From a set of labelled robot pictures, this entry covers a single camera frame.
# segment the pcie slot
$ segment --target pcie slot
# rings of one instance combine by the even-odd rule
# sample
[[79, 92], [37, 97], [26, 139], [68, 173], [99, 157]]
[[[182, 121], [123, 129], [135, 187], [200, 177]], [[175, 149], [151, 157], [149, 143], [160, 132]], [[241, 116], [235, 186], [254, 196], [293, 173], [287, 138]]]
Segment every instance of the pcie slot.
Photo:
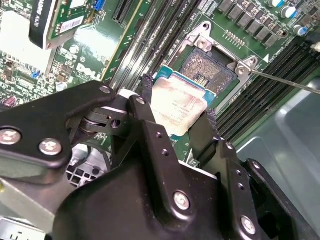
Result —
[[116, 10], [114, 11], [112, 19], [118, 23], [122, 24], [126, 19], [128, 11], [133, 3], [133, 0], [120, 0]]

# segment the green circuit board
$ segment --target green circuit board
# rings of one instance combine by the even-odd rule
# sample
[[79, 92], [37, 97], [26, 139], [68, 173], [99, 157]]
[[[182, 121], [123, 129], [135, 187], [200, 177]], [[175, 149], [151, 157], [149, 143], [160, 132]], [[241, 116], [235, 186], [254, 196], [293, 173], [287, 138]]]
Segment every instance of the green circuit board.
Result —
[[[256, 70], [263, 71], [297, 36], [294, 26], [302, 25], [311, 32], [320, 19], [320, 6], [313, 0], [287, 1], [297, 8], [291, 19], [282, 18], [281, 8], [270, 7], [266, 0], [229, 2], [232, 6], [224, 10], [226, 0], [107, 0], [102, 10], [94, 12], [92, 22], [78, 29], [72, 40], [50, 52], [28, 52], [29, 45], [19, 34], [28, 30], [33, 0], [2, 0], [0, 100], [11, 99], [10, 107], [15, 107], [92, 80], [103, 81], [116, 90], [135, 90], [143, 73], [154, 74], [163, 65], [182, 71], [195, 47], [188, 45], [177, 57], [174, 52], [190, 32], [206, 21], [212, 25], [210, 38], [219, 46], [240, 60], [256, 56]], [[80, 11], [75, 9], [71, 16]], [[85, 7], [81, 11], [92, 13]], [[60, 15], [58, 22], [65, 21], [64, 17]], [[255, 21], [259, 23], [256, 32], [249, 29]], [[15, 31], [10, 29], [11, 23], [16, 23]], [[267, 33], [265, 38], [261, 31]], [[223, 101], [223, 107], [228, 106], [254, 79], [251, 76], [241, 84], [234, 80], [219, 93], [212, 107]], [[99, 133], [95, 143], [110, 149], [110, 139], [105, 134]], [[188, 138], [173, 140], [173, 145], [183, 160], [189, 148]]]

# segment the barcode label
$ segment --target barcode label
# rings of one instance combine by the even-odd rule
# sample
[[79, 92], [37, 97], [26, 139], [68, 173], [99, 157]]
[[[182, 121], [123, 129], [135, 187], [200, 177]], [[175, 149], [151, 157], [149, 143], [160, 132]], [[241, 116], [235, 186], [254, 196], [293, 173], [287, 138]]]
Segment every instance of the barcode label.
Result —
[[80, 16], [80, 17], [77, 17], [77, 18], [72, 19], [70, 21], [64, 22], [61, 26], [60, 33], [62, 34], [70, 29], [73, 29], [77, 26], [80, 26], [82, 24], [82, 22], [84, 21], [84, 18], [85, 18], [85, 16]]

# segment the screw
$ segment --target screw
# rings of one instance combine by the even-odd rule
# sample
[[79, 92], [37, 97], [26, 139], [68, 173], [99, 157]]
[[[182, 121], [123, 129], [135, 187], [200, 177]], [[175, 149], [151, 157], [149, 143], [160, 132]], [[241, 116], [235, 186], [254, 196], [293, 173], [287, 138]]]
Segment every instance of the screw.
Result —
[[244, 75], [245, 74], [245, 68], [243, 67], [243, 66], [240, 66], [239, 68], [238, 68], [238, 74], [240, 75], [240, 76], [242, 76], [242, 75]]
[[189, 199], [182, 192], [177, 191], [174, 196], [174, 202], [181, 210], [187, 210], [190, 207]]
[[197, 42], [197, 46], [200, 49], [205, 49], [207, 47], [207, 42], [204, 41], [204, 40], [200, 40], [200, 41]]
[[246, 216], [241, 217], [241, 223], [244, 229], [248, 232], [248, 234], [251, 234], [251, 235], [256, 234], [255, 225], [252, 223], [252, 221], [248, 217]]
[[40, 143], [39, 150], [45, 155], [55, 156], [61, 153], [62, 146], [58, 140], [47, 138]]
[[13, 145], [19, 142], [21, 134], [13, 129], [0, 130], [0, 144]]
[[100, 91], [105, 93], [105, 94], [109, 94], [110, 93], [110, 89], [107, 86], [100, 87]]
[[227, 142], [227, 143], [226, 143], [226, 146], [228, 147], [228, 149], [231, 149], [231, 150], [234, 149], [234, 147], [231, 145], [230, 142]]
[[260, 166], [257, 162], [253, 161], [252, 164], [256, 169], [260, 169]]
[[142, 97], [136, 98], [136, 101], [140, 104], [146, 104], [145, 100]]

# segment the black memory slot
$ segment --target black memory slot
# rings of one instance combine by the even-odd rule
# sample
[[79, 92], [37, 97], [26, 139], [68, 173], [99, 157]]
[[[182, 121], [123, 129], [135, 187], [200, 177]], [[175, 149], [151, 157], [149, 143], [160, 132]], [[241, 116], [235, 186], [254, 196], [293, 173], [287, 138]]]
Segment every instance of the black memory slot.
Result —
[[[130, 64], [129, 64], [129, 66], [131, 66], [131, 67], [127, 67], [125, 69], [125, 72], [121, 77], [121, 81], [116, 86], [116, 90], [121, 89], [125, 85], [125, 83], [127, 82], [127, 80], [128, 80], [127, 78], [133, 69], [132, 66], [138, 61], [141, 53], [143, 52], [143, 50], [146, 46], [147, 40], [149, 40], [151, 38], [151, 36], [154, 32], [154, 29], [157, 28], [157, 25], [159, 25], [159, 22], [164, 17], [165, 13], [167, 13], [168, 10], [172, 7], [174, 1], [175, 0], [170, 0], [167, 4], [162, 4], [160, 9], [156, 8], [157, 1], [152, 2], [152, 6], [151, 6], [150, 10], [148, 11], [147, 16], [145, 17], [144, 22], [142, 24], [142, 27], [139, 29], [139, 32], [136, 34], [136, 38], [135, 38], [135, 39], [140, 39], [141, 35], [144, 35], [143, 40], [140, 41], [137, 48], [134, 50], [134, 54], [133, 54], [132, 59], [130, 60]], [[145, 32], [144, 29], [145, 29], [146, 25], [148, 24], [148, 21], [150, 20], [150, 18], [155, 19], [155, 20], [151, 21], [150, 25], [146, 28], [146, 32]], [[135, 46], [135, 45], [136, 45], [136, 41], [134, 40], [131, 43], [130, 48], [127, 51], [127, 53], [132, 51], [133, 46]]]
[[194, 10], [198, 8], [201, 1], [193, 0], [190, 4], [190, 7], [187, 9], [186, 13], [181, 17], [180, 23], [177, 26], [177, 28], [174, 30], [174, 32], [171, 34], [171, 41], [167, 42], [163, 48], [161, 49], [160, 53], [156, 56], [155, 60], [153, 61], [152, 65], [149, 68], [148, 73], [154, 74], [158, 68], [160, 67], [161, 63], [165, 60], [167, 57], [169, 51], [174, 47], [174, 44], [179, 36], [182, 35], [184, 31], [184, 26], [188, 19], [190, 19], [191, 15], [193, 14]]
[[[264, 71], [294, 83], [303, 82], [319, 66], [319, 54], [311, 54], [308, 47], [292, 42]], [[262, 117], [276, 110], [276, 106], [293, 87], [264, 77], [257, 77], [242, 95], [217, 119], [219, 133], [234, 142]]]
[[[136, 71], [133, 77], [134, 80], [138, 80], [139, 76], [142, 74], [144, 69], [148, 66], [149, 62], [152, 60], [154, 54], [160, 49], [159, 47], [161, 46], [161, 44], [165, 41], [168, 41], [170, 36], [172, 36], [172, 33], [169, 34], [172, 28], [171, 26], [174, 26], [174, 29], [176, 29], [176, 27], [179, 25], [179, 22], [182, 16], [185, 14], [185, 12], [183, 12], [183, 9], [186, 6], [188, 6], [189, 1], [190, 0], [182, 0], [182, 1], [180, 0], [179, 2], [177, 2], [176, 6], [179, 6], [179, 7], [175, 8], [173, 11], [173, 14], [171, 15], [172, 17], [168, 18], [165, 21], [160, 32], [157, 34], [157, 38], [153, 41], [152, 47], [150, 48], [149, 52], [145, 56], [143, 63], [141, 63], [138, 71]], [[129, 85], [129, 89], [133, 89], [136, 84], [137, 84], [137, 81], [136, 82], [132, 81]]]

